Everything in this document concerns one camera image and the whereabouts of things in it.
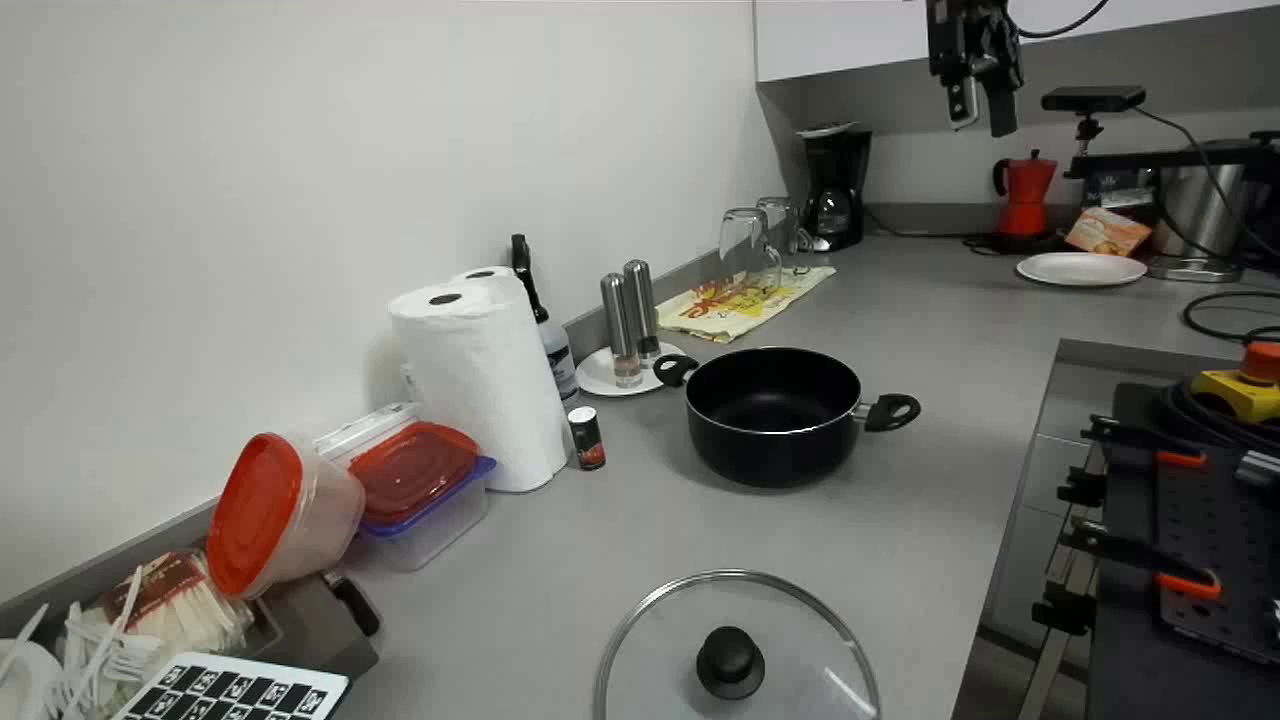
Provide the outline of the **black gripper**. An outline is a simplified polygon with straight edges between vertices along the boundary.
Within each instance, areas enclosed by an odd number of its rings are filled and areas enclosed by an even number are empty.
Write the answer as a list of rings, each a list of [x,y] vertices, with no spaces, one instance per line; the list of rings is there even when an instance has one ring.
[[[989,94],[994,135],[1015,131],[1019,36],[1010,0],[925,0],[927,68],[950,83],[950,123],[976,122],[976,80]]]

